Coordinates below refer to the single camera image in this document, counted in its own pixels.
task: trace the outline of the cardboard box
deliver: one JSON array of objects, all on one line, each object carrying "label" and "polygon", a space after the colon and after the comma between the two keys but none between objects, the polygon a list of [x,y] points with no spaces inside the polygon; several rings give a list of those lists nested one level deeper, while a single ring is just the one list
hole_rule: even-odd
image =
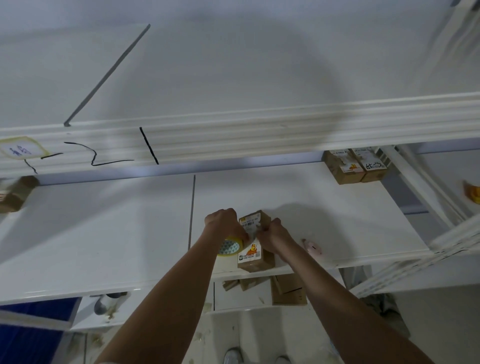
[{"label": "cardboard box", "polygon": [[365,170],[362,182],[380,181],[387,174],[388,168],[371,148],[353,148],[352,153]]},{"label": "cardboard box", "polygon": [[258,286],[263,282],[265,282],[265,277],[240,279],[240,288],[242,291],[246,291],[252,287]]},{"label": "cardboard box", "polygon": [[338,184],[358,183],[365,170],[348,149],[327,150],[324,162]]},{"label": "cardboard box", "polygon": [[239,219],[240,224],[250,237],[250,242],[244,244],[243,250],[238,253],[238,268],[252,273],[275,267],[275,255],[262,248],[256,238],[257,231],[267,229],[271,220],[262,210]]},{"label": "cardboard box", "polygon": [[38,179],[34,176],[0,180],[0,214],[20,210],[38,185]]},{"label": "cardboard box", "polygon": [[303,288],[280,294],[273,277],[270,277],[270,289],[272,291],[273,306],[304,306],[307,304],[307,295]]},{"label": "cardboard box", "polygon": [[222,286],[225,291],[231,290],[233,287],[237,287],[239,284],[240,281],[238,279],[225,280],[222,282]]},{"label": "cardboard box", "polygon": [[303,282],[301,281],[298,274],[283,274],[281,276],[272,276],[276,288],[280,294],[289,293],[296,291],[303,287]]}]

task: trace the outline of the pink object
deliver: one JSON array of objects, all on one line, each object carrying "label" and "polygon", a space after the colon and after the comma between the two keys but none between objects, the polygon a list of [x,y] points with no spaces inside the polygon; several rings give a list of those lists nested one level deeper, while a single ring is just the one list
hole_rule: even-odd
[{"label": "pink object", "polygon": [[322,249],[311,240],[302,239],[303,247],[314,258],[322,256]]}]

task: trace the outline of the forearm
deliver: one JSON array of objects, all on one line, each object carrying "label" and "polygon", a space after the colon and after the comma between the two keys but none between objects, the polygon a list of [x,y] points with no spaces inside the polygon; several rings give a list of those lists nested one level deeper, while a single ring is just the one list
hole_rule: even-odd
[{"label": "forearm", "polygon": [[207,226],[157,283],[96,363],[181,363],[200,319],[223,237]]},{"label": "forearm", "polygon": [[304,283],[307,296],[346,364],[422,363],[428,357],[346,290],[295,242],[280,253]]}]

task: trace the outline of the hand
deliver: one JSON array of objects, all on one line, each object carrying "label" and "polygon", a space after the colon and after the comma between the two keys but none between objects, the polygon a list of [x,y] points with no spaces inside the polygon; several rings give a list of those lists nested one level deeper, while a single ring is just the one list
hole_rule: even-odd
[{"label": "hand", "polygon": [[234,209],[218,210],[205,217],[205,228],[211,227],[220,234],[222,240],[229,235],[242,239],[244,242],[249,240],[248,234],[237,220],[237,213]]},{"label": "hand", "polygon": [[275,218],[270,222],[268,230],[257,232],[257,239],[263,248],[269,252],[282,256],[282,248],[288,244],[296,244],[287,229],[282,226],[282,221]]}]

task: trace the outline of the tape roll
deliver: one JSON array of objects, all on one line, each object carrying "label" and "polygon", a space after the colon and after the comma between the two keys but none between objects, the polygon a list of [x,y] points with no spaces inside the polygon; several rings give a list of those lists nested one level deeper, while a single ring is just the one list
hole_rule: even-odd
[{"label": "tape roll", "polygon": [[220,250],[218,251],[218,256],[231,256],[238,254],[239,251],[243,249],[243,241],[240,238],[235,236],[228,236],[224,241]]}]

